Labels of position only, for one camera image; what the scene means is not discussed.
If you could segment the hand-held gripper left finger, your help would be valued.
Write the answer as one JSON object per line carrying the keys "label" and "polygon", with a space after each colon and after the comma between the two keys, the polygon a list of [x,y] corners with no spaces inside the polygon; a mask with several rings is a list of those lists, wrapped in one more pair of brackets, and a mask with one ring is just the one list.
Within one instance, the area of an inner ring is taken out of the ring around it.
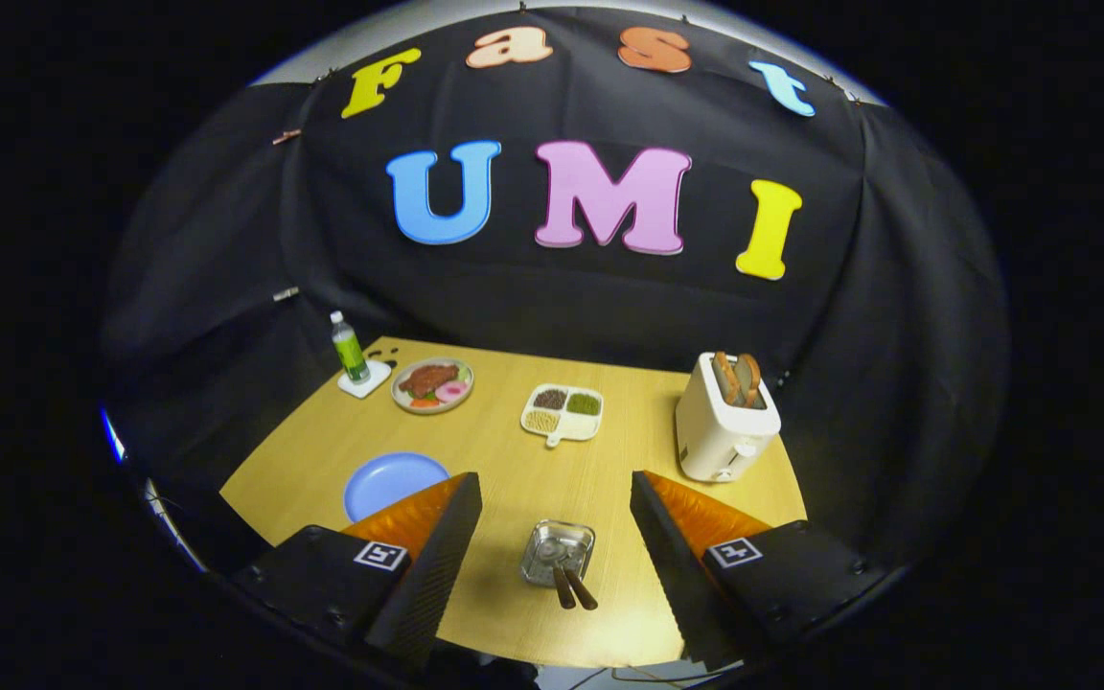
{"label": "hand-held gripper left finger", "polygon": [[418,671],[482,512],[463,473],[342,530],[307,526],[238,569],[251,606],[335,651]]}

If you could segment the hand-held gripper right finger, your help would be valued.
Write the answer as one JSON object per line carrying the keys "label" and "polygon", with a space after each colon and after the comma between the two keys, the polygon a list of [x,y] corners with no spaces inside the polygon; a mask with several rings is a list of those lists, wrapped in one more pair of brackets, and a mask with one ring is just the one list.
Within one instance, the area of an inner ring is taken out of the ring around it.
{"label": "hand-held gripper right finger", "polygon": [[772,527],[652,471],[631,475],[631,519],[688,658],[710,671],[788,651],[898,576],[809,520]]}

